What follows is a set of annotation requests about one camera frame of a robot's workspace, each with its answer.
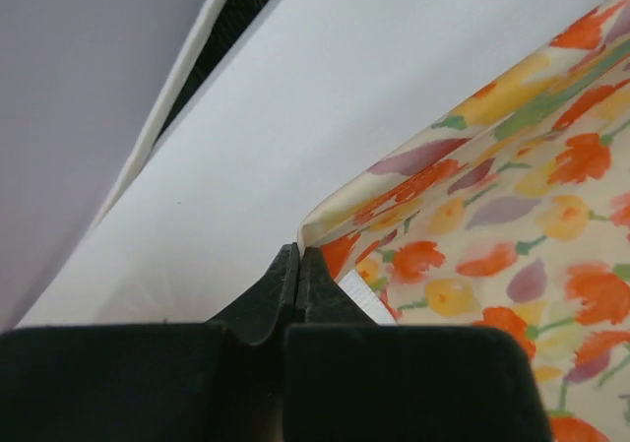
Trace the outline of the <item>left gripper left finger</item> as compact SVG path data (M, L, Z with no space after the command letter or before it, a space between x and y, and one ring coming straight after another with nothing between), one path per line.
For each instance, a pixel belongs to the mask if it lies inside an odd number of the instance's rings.
M1 339L5 441L278 441L299 253L197 323L43 326Z

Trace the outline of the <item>floral orange skirt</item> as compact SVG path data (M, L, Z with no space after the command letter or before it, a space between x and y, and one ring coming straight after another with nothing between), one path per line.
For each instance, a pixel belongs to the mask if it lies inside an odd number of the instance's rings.
M629 0L607 0L313 210L398 324L508 333L557 441L629 437Z

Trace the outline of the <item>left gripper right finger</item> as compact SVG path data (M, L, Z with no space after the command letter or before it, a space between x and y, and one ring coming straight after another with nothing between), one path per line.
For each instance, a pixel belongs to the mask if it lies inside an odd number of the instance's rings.
M379 326L305 251L284 335L287 441L548 441L526 353L472 326Z

